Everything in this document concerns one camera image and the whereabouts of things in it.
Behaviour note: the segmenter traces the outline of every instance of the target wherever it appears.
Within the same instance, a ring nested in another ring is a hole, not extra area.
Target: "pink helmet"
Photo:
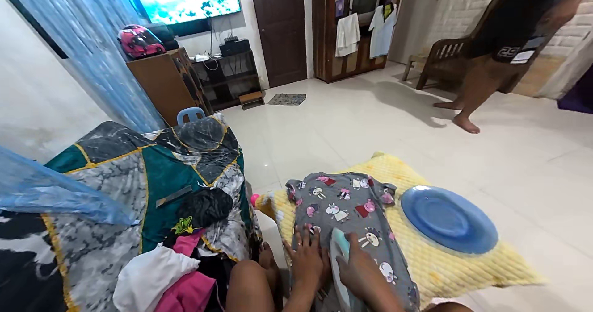
[[[118,36],[117,40],[130,58],[140,59],[166,52],[162,42],[144,26],[128,25],[120,30]]]

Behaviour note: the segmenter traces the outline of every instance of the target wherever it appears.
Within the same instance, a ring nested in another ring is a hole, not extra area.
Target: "pink ball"
[[[254,194],[254,195],[251,195],[251,200],[250,200],[250,201],[251,201],[251,205],[252,205],[254,208],[255,208],[255,206],[256,206],[256,200],[257,200],[257,198],[259,198],[259,194]]]

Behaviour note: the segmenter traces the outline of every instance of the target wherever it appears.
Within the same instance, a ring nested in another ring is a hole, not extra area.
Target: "person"
[[[571,20],[581,0],[499,0],[492,5],[482,28],[471,41],[470,68],[461,93],[435,107],[461,110],[453,122],[478,134],[470,115],[525,64],[538,47]]]
[[[293,250],[283,241],[292,260],[294,282],[285,312],[309,312],[315,293],[331,279],[331,264],[326,248],[319,247],[319,231],[310,237],[307,226],[295,227],[298,248]],[[338,257],[340,280],[350,292],[364,301],[374,312],[404,312],[396,295],[379,271],[371,256],[360,249],[358,237],[347,235],[350,241],[349,260]],[[259,262],[244,260],[231,271],[226,294],[226,312],[274,312],[282,310],[280,272],[270,246],[263,244]],[[472,312],[464,305],[446,302],[429,308],[430,312]]]

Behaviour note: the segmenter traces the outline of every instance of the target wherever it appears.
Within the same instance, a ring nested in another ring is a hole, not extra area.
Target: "white brick wall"
[[[439,0],[435,19],[425,46],[440,39],[468,35],[476,27],[491,0]],[[542,54],[568,56],[592,30],[593,0],[583,0],[574,19],[564,25]]]

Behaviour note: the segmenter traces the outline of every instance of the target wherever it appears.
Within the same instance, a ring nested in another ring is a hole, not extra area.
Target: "black shorts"
[[[544,33],[536,33],[537,24],[544,13],[559,1],[499,0],[471,41],[467,57],[472,59],[491,54],[498,62],[527,63],[546,40]]]

